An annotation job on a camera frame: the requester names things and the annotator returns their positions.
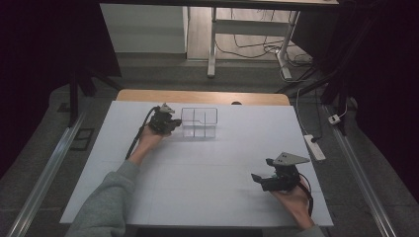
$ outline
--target wooden edge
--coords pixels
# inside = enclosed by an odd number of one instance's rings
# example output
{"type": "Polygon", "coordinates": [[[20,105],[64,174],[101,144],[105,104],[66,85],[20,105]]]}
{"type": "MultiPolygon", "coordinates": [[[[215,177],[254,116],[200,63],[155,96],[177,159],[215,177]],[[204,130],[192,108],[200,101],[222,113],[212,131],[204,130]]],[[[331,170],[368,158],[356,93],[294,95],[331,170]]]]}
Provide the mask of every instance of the wooden edge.
{"type": "MultiPolygon", "coordinates": [[[[265,0],[266,2],[278,2],[278,0],[265,0]]],[[[337,0],[282,0],[285,3],[306,3],[306,4],[319,4],[319,5],[337,5],[337,0]]]]}
{"type": "Polygon", "coordinates": [[[196,91],[155,91],[121,90],[117,101],[168,102],[231,105],[240,102],[248,106],[289,106],[290,101],[283,94],[196,92],[196,91]]]}

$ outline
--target transparent container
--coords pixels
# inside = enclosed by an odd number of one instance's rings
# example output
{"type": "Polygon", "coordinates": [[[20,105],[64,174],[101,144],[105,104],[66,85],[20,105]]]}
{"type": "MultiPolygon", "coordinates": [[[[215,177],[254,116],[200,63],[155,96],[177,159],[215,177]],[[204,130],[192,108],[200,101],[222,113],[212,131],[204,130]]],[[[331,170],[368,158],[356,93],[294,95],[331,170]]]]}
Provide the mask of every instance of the transparent container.
{"type": "Polygon", "coordinates": [[[216,108],[183,108],[184,137],[215,137],[218,111],[216,108]]]}

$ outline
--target metal stand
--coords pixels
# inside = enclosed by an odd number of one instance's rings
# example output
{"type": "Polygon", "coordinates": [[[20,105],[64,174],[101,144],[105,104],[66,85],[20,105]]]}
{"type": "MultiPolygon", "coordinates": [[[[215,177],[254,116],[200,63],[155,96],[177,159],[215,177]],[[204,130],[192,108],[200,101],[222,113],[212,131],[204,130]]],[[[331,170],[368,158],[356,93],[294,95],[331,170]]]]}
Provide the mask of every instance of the metal stand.
{"type": "Polygon", "coordinates": [[[215,76],[215,35],[246,35],[246,36],[272,36],[284,37],[281,50],[276,52],[281,70],[286,80],[293,79],[289,69],[285,55],[287,47],[290,43],[293,29],[299,12],[293,12],[289,23],[275,22],[255,22],[255,21],[239,21],[239,20],[217,20],[216,8],[212,8],[210,47],[209,47],[209,69],[208,78],[215,76]]]}
{"type": "Polygon", "coordinates": [[[287,62],[285,60],[285,56],[287,53],[288,45],[291,40],[291,36],[293,35],[293,28],[295,27],[296,19],[298,17],[299,12],[291,12],[291,14],[292,14],[291,21],[289,23],[287,33],[285,34],[283,45],[281,46],[281,50],[277,52],[278,62],[280,63],[281,71],[284,75],[284,79],[286,80],[293,79],[290,74],[290,70],[287,68],[287,62]]]}

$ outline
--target white table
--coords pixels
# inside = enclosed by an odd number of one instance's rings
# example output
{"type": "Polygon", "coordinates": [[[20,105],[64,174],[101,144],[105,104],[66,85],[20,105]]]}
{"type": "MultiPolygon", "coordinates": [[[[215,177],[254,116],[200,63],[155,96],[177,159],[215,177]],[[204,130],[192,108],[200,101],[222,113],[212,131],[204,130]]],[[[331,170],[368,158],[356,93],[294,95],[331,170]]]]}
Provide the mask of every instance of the white table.
{"type": "MultiPolygon", "coordinates": [[[[146,113],[161,103],[113,102],[61,223],[71,223],[84,200],[123,163],[146,113]]],[[[216,138],[191,140],[182,128],[159,144],[141,167],[128,224],[140,226],[295,226],[251,173],[274,174],[266,158],[282,151],[309,157],[293,107],[169,103],[218,109],[216,138]]],[[[297,165],[314,197],[313,219],[333,225],[311,163],[297,165]]]]}

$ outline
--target wooden table edge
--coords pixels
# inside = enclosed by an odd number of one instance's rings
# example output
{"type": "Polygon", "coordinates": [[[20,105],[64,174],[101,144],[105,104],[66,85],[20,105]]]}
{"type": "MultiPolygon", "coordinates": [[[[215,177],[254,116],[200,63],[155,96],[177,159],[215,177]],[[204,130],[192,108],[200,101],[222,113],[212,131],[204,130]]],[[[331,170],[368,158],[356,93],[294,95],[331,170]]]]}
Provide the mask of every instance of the wooden table edge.
{"type": "Polygon", "coordinates": [[[160,90],[120,90],[117,101],[126,102],[167,102],[231,105],[240,102],[247,106],[289,106],[290,100],[284,94],[197,92],[160,90]]]}

